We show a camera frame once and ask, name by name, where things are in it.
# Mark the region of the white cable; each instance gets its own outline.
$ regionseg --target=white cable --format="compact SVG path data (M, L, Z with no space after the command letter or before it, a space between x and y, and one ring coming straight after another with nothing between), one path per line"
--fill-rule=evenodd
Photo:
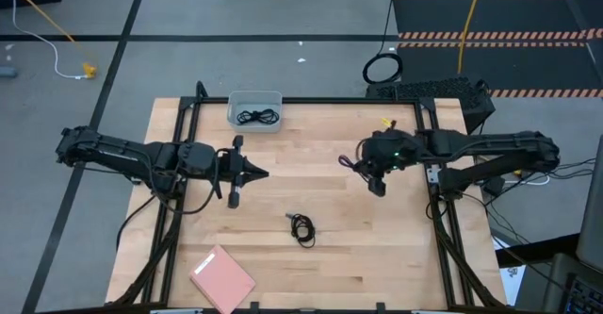
M67 74L63 74L61 72L58 71L58 50L55 47L54 44L52 44L51 42L45 40L44 38L36 35L33 32L29 32L26 30L21 29L18 25L17 25L17 0L12 0L12 24L15 25L15 28L17 28L17 30L33 36L35 38L37 38L40 41L45 42L46 44L52 46L53 50L55 51L55 73L57 73L59 76L64 77L64 78L70 78L70 79L82 79L82 78L87 78L85 75L67 75Z
M543 186L543 185L548 184L548 182L550 182L550 177L548 177L548 175L546 175L545 182L521 182L520 184L529 185L529 186ZM516 184L516 183L517 183L517 181L505 181L505 184Z

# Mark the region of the wooden tabletop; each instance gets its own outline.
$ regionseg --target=wooden tabletop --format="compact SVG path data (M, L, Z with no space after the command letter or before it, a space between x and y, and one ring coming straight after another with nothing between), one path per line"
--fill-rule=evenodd
M171 140L177 106L178 99L155 100L147 142ZM436 107L441 128L464 132L457 100L436 100ZM245 186L237 209L228 208L226 199L214 198L201 213L184 217L169 305L212 306L188 274L220 244L256 283L240 307L258 301L262 308L371 309L377 302L385 302L388 309L446 308L433 226L425 216L423 167L388 175L387 194L379 198L360 176L337 163L341 154L353 157L360 139L383 129L382 117L398 121L398 129L416 129L410 106L296 104L283 106L279 133L245 134L243 155L270 177ZM226 105L202 105L196 141L229 147L234 135ZM470 164L471 158L464 157L450 166ZM222 190L227 196L229 185L222 184ZM185 209L198 207L209 191L208 182L190 181ZM477 188L467 193L481 198ZM128 211L149 195L146 187L134 187ZM157 209L155 202L123 231L108 301L119 297L146 263ZM287 212L312 219L317 228L314 248L301 248L291 237ZM457 201L457 212L468 263L505 302L483 207L464 198ZM450 261L461 304L458 272ZM159 267L157 275L163 271Z

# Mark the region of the pink book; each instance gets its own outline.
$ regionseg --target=pink book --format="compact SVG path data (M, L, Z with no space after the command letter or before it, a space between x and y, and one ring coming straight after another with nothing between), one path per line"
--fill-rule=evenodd
M219 245L195 266L190 279L222 314L231 314L255 287L255 281Z

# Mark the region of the orange cable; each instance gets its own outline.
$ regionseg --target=orange cable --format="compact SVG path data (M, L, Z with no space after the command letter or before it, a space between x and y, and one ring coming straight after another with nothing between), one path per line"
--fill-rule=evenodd
M471 3L471 9L469 10L469 15L467 16L467 20L464 23L463 35L461 37L461 48L459 50L459 63L457 66L457 74L461 74L461 71L463 70L464 41L467 37L467 30L469 29L469 24L471 23L471 17L473 17L473 10L475 9L475 6L477 5L477 3L478 3L478 0L473 0L473 3Z

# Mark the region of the metal bracket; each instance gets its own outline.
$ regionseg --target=metal bracket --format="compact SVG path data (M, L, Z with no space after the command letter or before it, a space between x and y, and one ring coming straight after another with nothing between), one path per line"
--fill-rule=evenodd
M202 103L204 98L206 98L207 90L205 89L204 84L201 81L197 81L197 86L195 89L194 97L181 97L180 105L178 106L179 110L186 110L195 103Z
M441 170L442 169L440 169L440 168L433 168L433 167L427 169L427 179L430 184L440 183L440 180L438 179L437 175L438 175L438 173L440 173Z
M161 309L151 310L150 314L201 314L204 310L202 308L188 308L188 309Z
M385 314L385 303L377 303L377 314Z
M422 108L435 112L435 99L433 97L419 97L418 103Z
M251 314L259 314L260 313L260 303L257 301L252 301L249 305L249 310Z

